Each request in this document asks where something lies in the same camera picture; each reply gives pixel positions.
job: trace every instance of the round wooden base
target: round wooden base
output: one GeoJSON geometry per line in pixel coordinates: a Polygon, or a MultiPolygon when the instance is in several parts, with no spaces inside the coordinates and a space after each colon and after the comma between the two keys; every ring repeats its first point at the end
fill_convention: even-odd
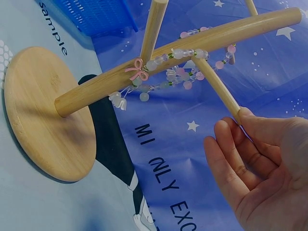
{"type": "Polygon", "coordinates": [[[24,151],[46,173],[70,182],[90,172],[96,155],[89,108],[63,118],[54,106],[57,97],[76,86],[65,63],[41,47],[12,59],[4,85],[8,118],[24,151]]]}

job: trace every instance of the wooden dowel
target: wooden dowel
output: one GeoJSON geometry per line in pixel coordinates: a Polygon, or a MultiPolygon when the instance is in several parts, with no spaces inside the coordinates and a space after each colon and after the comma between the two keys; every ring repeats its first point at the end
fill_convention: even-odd
{"type": "Polygon", "coordinates": [[[145,64],[152,57],[168,1],[169,0],[152,0],[140,54],[145,64]]]}
{"type": "Polygon", "coordinates": [[[227,109],[230,111],[236,122],[241,125],[239,111],[240,106],[231,95],[227,87],[223,84],[221,79],[218,77],[213,68],[207,63],[205,59],[197,59],[192,57],[193,62],[196,64],[198,69],[205,76],[207,81],[210,83],[212,88],[215,90],[217,95],[221,98],[227,109]]]}
{"type": "Polygon", "coordinates": [[[258,15],[258,11],[253,0],[245,0],[251,16],[258,15]]]}
{"type": "MultiPolygon", "coordinates": [[[[302,14],[299,8],[283,9],[276,12],[259,14],[254,17],[240,19],[228,24],[217,26],[193,36],[178,39],[175,42],[155,49],[153,57],[170,53],[170,49],[203,49],[208,52],[223,48],[229,44],[239,42],[273,30],[300,23],[302,14]]],[[[190,57],[181,60],[169,59],[149,72],[153,75],[162,72],[172,66],[186,62],[190,57]]],[[[118,91],[131,84],[129,78],[131,72],[125,69],[134,66],[134,60],[130,60],[108,72],[105,72],[63,94],[55,100],[55,107],[59,115],[66,117],[83,107],[94,103],[114,91],[118,91]]]]}

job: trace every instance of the finger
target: finger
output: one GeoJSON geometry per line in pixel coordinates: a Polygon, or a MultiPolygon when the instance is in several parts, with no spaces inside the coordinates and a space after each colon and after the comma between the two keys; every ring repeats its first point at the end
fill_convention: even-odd
{"type": "Polygon", "coordinates": [[[204,148],[207,163],[221,193],[226,198],[231,208],[236,212],[239,204],[250,191],[233,171],[213,137],[205,139],[204,148]]]}
{"type": "Polygon", "coordinates": [[[272,160],[262,155],[254,143],[245,135],[243,130],[231,118],[223,119],[230,127],[237,151],[252,170],[263,179],[269,178],[278,167],[272,160]]]}
{"type": "Polygon", "coordinates": [[[281,164],[281,152],[280,147],[269,145],[267,143],[263,143],[257,140],[252,139],[258,151],[274,162],[277,166],[281,164]]]}
{"type": "Polygon", "coordinates": [[[226,160],[249,190],[261,183],[261,179],[249,171],[240,157],[232,137],[231,129],[226,121],[219,121],[214,127],[217,143],[226,160]]]}
{"type": "Polygon", "coordinates": [[[280,146],[285,132],[293,125],[292,119],[257,117],[247,108],[239,112],[243,128],[255,140],[280,146]]]}

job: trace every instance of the blue plastic basket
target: blue plastic basket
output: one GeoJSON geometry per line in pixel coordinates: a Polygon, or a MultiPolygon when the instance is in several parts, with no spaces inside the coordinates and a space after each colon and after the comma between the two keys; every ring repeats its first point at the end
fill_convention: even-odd
{"type": "Polygon", "coordinates": [[[80,31],[95,36],[137,25],[125,0],[53,0],[80,31]]]}

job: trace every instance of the hand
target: hand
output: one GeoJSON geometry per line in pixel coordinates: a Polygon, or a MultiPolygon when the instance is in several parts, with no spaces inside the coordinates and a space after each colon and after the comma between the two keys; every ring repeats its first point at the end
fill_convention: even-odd
{"type": "Polygon", "coordinates": [[[214,178],[247,231],[308,231],[308,120],[240,110],[205,139],[214,178]]]}

